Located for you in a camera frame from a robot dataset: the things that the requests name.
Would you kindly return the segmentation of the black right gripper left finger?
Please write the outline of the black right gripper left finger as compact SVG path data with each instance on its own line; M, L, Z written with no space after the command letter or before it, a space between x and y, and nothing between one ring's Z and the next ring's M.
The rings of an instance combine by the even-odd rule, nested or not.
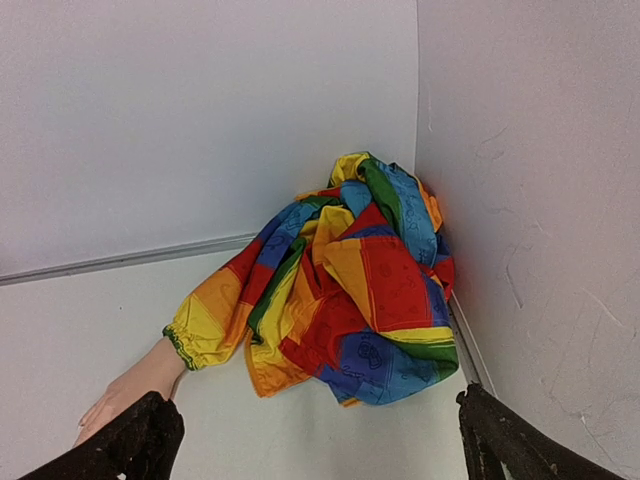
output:
M173 401L148 392L91 438L22 479L168 480L184 434Z

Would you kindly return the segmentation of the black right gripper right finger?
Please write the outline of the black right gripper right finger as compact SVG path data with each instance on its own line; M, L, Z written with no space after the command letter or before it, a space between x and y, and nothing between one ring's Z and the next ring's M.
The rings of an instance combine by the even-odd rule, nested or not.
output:
M471 383L456 397L470 479L617 479L619 476L555 442Z

